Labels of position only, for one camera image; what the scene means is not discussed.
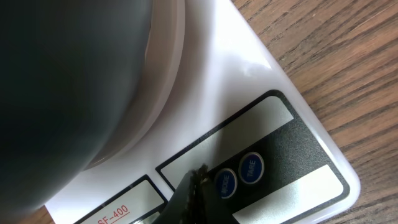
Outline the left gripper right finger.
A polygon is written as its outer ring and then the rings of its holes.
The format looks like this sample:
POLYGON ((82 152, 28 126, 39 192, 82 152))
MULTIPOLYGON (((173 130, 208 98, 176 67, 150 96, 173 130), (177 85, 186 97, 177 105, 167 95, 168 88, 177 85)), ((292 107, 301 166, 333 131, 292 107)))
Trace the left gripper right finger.
POLYGON ((208 175, 208 166, 203 164, 195 171, 194 221, 199 224, 238 224, 222 201, 213 181, 208 175))

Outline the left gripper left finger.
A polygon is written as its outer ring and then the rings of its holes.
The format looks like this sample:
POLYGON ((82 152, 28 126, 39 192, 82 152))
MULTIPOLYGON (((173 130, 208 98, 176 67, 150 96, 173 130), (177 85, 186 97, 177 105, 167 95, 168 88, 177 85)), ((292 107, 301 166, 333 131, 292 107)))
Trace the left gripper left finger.
POLYGON ((191 224, 195 222, 193 207, 195 206, 196 172, 188 171, 162 213, 153 224, 191 224))

